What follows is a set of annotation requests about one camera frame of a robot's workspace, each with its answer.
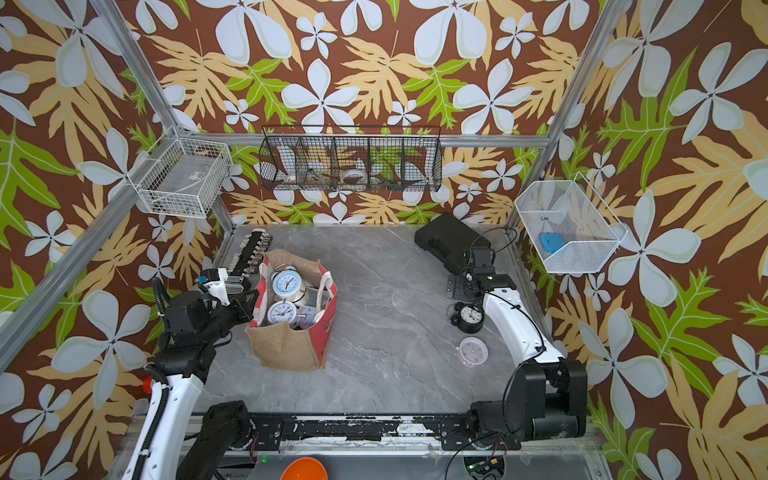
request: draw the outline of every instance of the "marble surface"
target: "marble surface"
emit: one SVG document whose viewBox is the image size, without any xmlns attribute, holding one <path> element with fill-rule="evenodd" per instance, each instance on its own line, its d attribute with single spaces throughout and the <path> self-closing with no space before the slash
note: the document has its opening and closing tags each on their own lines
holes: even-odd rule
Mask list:
<svg viewBox="0 0 768 480">
<path fill-rule="evenodd" d="M 509 351 L 486 320 L 475 336 L 488 345 L 488 360 L 473 368 L 459 362 L 455 348 L 467 335 L 448 322 L 449 273 L 415 245 L 417 229 L 270 227 L 272 249 L 319 259 L 338 285 L 326 368 L 264 368 L 238 326 L 217 350 L 195 410 L 242 399 L 251 412 L 461 412 L 500 399 L 514 368 Z M 507 243 L 502 230 L 488 238 L 496 248 Z M 497 257 L 497 271 L 514 279 L 508 251 Z"/>
</svg>

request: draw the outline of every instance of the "white alarm clock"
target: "white alarm clock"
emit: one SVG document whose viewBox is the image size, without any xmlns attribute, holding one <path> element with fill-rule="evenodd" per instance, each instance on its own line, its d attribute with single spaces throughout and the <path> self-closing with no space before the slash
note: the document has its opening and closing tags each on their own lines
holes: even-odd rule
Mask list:
<svg viewBox="0 0 768 480">
<path fill-rule="evenodd" d="M 304 296 L 306 283 L 293 267 L 288 266 L 282 272 L 276 273 L 272 279 L 272 290 L 278 300 L 296 302 Z"/>
<path fill-rule="evenodd" d="M 288 322 L 291 327 L 294 327 L 298 323 L 297 314 L 298 309 L 296 305 L 283 300 L 282 302 L 272 304 L 266 312 L 266 319 L 273 325 Z"/>
</svg>

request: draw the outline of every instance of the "bag handle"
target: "bag handle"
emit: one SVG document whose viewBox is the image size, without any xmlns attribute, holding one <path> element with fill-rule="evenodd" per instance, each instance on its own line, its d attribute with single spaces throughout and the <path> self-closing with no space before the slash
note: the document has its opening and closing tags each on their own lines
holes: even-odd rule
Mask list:
<svg viewBox="0 0 768 480">
<path fill-rule="evenodd" d="M 323 292 L 328 292 L 328 300 L 330 301 L 331 298 L 331 286 L 333 285 L 333 278 L 331 277 L 331 272 L 325 272 L 322 277 L 320 277 L 320 285 L 317 286 L 317 305 L 316 305 L 316 311 L 320 311 L 320 306 L 323 305 Z"/>
</svg>

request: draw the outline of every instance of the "power strip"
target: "power strip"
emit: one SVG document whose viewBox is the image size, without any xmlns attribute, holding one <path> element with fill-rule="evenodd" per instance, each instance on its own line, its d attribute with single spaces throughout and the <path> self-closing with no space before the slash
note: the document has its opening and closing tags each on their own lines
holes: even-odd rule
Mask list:
<svg viewBox="0 0 768 480">
<path fill-rule="evenodd" d="M 246 278 L 259 273 L 259 265 L 271 243 L 272 235 L 263 228 L 254 228 L 240 243 L 240 251 L 232 256 L 227 272 L 230 276 Z"/>
</svg>

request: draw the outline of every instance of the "blue object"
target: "blue object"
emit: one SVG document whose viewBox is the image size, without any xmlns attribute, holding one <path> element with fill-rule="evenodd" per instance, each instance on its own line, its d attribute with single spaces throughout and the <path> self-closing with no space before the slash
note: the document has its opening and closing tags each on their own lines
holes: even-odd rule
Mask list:
<svg viewBox="0 0 768 480">
<path fill-rule="evenodd" d="M 565 238 L 559 233 L 541 233 L 538 236 L 541 241 L 541 246 L 544 247 L 544 251 L 547 253 L 554 253 L 565 247 Z"/>
</svg>

